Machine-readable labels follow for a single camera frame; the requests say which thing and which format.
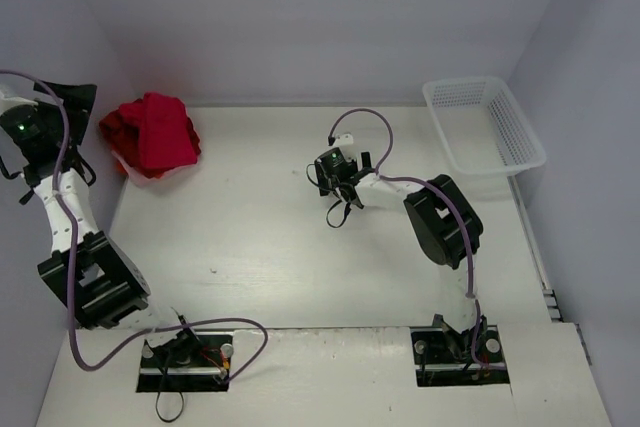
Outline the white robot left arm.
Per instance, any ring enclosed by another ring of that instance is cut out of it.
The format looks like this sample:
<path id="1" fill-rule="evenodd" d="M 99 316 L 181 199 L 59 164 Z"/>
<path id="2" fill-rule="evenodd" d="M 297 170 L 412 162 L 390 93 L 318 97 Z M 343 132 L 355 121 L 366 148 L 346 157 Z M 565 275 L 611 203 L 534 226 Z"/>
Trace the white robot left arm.
<path id="1" fill-rule="evenodd" d="M 150 287 L 140 270 L 99 229 L 89 202 L 96 173 L 82 157 L 81 145 L 95 102 L 93 84 L 39 82 L 34 91 L 54 94 L 51 102 L 1 92 L 1 128 L 18 147 L 25 166 L 3 169 L 8 180 L 21 178 L 29 190 L 20 202 L 37 197 L 44 206 L 51 254 L 37 269 L 61 301 L 74 286 L 74 323 L 115 328 L 139 312 L 149 313 Z"/>

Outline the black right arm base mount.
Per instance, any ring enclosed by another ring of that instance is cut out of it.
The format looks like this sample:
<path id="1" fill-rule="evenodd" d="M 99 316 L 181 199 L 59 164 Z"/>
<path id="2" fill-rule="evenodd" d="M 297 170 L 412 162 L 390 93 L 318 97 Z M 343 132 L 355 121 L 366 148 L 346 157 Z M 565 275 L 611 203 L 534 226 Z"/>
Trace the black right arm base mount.
<path id="1" fill-rule="evenodd" d="M 457 333 L 438 317 L 436 325 L 410 329 L 416 384 L 419 388 L 473 387 L 510 383 L 496 325 L 481 317 L 475 355 L 473 329 Z"/>

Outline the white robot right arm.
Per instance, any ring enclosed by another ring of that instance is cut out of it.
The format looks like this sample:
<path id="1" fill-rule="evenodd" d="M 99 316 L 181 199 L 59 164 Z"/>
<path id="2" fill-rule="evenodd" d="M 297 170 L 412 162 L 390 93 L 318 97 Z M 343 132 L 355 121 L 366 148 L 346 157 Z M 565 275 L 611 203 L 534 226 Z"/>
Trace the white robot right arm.
<path id="1" fill-rule="evenodd" d="M 346 210 L 371 207 L 407 215 L 421 251 L 439 267 L 436 315 L 447 328 L 444 350 L 455 359 L 474 352 L 481 324 L 475 255 L 484 227 L 454 180 L 444 174 L 428 181 L 385 176 L 347 158 L 339 148 L 321 154 L 313 166 L 320 194 L 335 195 Z"/>

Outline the magenta t shirt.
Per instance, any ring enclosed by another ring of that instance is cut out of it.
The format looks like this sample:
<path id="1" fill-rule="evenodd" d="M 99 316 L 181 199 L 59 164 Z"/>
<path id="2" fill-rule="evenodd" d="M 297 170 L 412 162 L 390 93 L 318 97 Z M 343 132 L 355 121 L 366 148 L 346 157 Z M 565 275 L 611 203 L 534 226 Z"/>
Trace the magenta t shirt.
<path id="1" fill-rule="evenodd" d="M 141 165 L 149 170 L 171 170 L 196 164 L 198 154 L 188 125 L 186 106 L 181 100 L 145 93 L 138 142 Z"/>

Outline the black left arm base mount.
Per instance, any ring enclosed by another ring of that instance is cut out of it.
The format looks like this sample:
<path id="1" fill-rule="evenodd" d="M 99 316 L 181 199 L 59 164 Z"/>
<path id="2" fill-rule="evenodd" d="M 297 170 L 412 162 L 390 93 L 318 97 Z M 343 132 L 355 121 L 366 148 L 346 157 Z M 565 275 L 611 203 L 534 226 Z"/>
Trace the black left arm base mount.
<path id="1" fill-rule="evenodd" d="M 233 334 L 224 331 L 155 333 L 143 340 L 137 393 L 227 392 Z"/>

